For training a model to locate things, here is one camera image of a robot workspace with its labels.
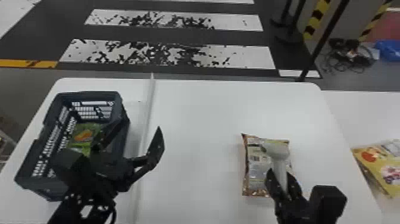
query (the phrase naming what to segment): cable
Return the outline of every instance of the cable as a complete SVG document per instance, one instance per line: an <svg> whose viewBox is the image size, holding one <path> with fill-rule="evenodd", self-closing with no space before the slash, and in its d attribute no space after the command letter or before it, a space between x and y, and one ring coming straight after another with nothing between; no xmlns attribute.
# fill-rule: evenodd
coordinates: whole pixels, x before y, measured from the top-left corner
<svg viewBox="0 0 400 224"><path fill-rule="evenodd" d="M365 72L365 68L371 66L374 63L372 52L365 46L360 45L360 48L367 51L369 57L356 52L357 56L350 60L346 54L339 49L332 49L327 54L322 54L323 60L320 62L320 67L325 73L334 74L336 71L347 71L350 70L355 73Z"/></svg>

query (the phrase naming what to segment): plastic wrapper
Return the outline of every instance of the plastic wrapper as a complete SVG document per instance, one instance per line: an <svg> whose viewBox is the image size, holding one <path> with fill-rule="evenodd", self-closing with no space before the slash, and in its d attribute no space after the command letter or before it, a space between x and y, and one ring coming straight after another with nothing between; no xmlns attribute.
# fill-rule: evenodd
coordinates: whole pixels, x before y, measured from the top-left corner
<svg viewBox="0 0 400 224"><path fill-rule="evenodd" d="M82 153L83 155L90 156L90 145L94 137L101 130L101 125L97 123L82 123L75 126L72 133L71 140L67 148Z"/></svg>
<svg viewBox="0 0 400 224"><path fill-rule="evenodd" d="M365 178L388 197L400 194L400 140L352 148Z"/></svg>
<svg viewBox="0 0 400 224"><path fill-rule="evenodd" d="M261 143L268 142L269 147L289 147L289 140L275 140L259 138L254 135L242 134L243 143L246 150L246 171L243 177L242 195L269 197L267 188L264 185L265 177L270 168L272 168L272 160L266 154L265 148ZM292 173L290 161L286 161L288 172Z"/></svg>

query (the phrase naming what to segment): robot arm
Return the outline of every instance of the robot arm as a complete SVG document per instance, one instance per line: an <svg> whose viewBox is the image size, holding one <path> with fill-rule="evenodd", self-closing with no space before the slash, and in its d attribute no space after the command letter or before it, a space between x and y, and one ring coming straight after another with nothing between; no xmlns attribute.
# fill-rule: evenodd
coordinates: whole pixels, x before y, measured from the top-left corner
<svg viewBox="0 0 400 224"><path fill-rule="evenodd" d="M126 192L137 180L155 168L164 153L163 133L158 127L146 155L109 161L104 150L123 127L121 120L106 125L94 137L90 158L71 149L60 151L52 161L57 177L67 186L63 201L49 224L102 224L117 217L114 198ZM85 206L92 206L87 217Z"/></svg>

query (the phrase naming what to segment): chip bag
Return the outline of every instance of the chip bag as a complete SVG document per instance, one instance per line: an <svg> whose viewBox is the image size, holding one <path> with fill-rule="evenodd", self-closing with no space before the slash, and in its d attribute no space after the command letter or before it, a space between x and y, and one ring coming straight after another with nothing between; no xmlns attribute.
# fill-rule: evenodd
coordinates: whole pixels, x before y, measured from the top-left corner
<svg viewBox="0 0 400 224"><path fill-rule="evenodd" d="M274 140L259 138L254 135L242 134L243 143L246 149L246 172L243 177L242 195L269 197L264 181L267 172L272 168L272 160L262 147L262 142L268 142L269 147L289 147L289 140ZM290 161L286 161L288 172L292 173Z"/></svg>
<svg viewBox="0 0 400 224"><path fill-rule="evenodd" d="M400 194L400 141L352 149L364 176L389 197Z"/></svg>

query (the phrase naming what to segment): floor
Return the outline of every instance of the floor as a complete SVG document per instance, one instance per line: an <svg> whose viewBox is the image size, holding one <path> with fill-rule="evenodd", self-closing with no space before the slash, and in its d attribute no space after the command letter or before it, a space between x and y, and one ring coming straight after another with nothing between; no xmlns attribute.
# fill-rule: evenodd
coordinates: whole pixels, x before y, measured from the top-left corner
<svg viewBox="0 0 400 224"><path fill-rule="evenodd" d="M304 44L274 37L273 1L25 2L0 39L0 66L285 77L310 59Z"/></svg>

